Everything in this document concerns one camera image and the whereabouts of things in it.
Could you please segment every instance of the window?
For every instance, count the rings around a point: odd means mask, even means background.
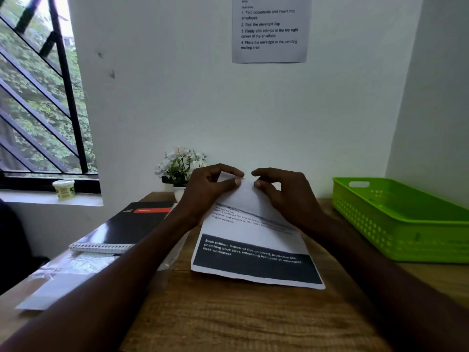
[[[67,0],[0,0],[0,187],[100,192]]]

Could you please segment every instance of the wooden desk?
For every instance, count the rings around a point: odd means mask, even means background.
[[[152,193],[143,200],[163,200]],[[333,212],[330,200],[320,200]],[[256,284],[191,272],[200,227],[193,229],[164,291],[152,291],[122,343],[122,352],[390,351],[386,321],[323,248],[305,237],[325,290]],[[401,264],[469,307],[469,266]],[[0,297],[0,342],[34,314],[13,310],[38,286],[23,281]]]

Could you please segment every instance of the tree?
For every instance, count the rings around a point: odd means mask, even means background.
[[[25,9],[19,0],[5,0],[0,13],[9,18],[15,24]],[[41,47],[49,35],[51,29],[47,26],[50,20],[38,12],[28,26],[25,35],[38,47]],[[68,107],[67,98],[62,78],[55,73],[32,49],[21,40],[4,22],[0,21],[0,45],[13,56],[22,67],[44,86],[57,100]],[[93,153],[90,125],[86,113],[85,93],[83,91],[80,70],[76,57],[75,46],[66,46],[70,78],[74,88],[76,109],[80,121],[82,138],[85,146],[88,167],[91,172],[97,171],[96,159]],[[58,66],[56,47],[48,57]],[[0,56],[0,78],[12,87],[25,101],[39,112],[56,130],[58,130],[69,142],[75,144],[72,124],[53,103],[32,85],[28,79],[13,68],[6,59]],[[39,124],[26,110],[23,109],[8,93],[0,88],[0,106],[6,111],[24,130],[34,137],[44,148],[55,156],[69,171],[80,172],[78,158],[71,153],[59,140],[51,135]],[[57,169],[42,156],[35,148],[25,141],[13,130],[14,145],[22,155],[29,159],[39,170]]]

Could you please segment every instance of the left hand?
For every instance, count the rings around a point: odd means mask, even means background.
[[[188,219],[198,224],[221,194],[231,191],[241,184],[240,178],[217,183],[221,172],[243,177],[239,169],[225,164],[205,166],[194,170],[182,199],[174,211],[188,215]]]

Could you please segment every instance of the green plastic basket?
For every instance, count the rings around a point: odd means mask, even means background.
[[[334,178],[334,208],[392,260],[469,263],[469,210],[384,178]]]

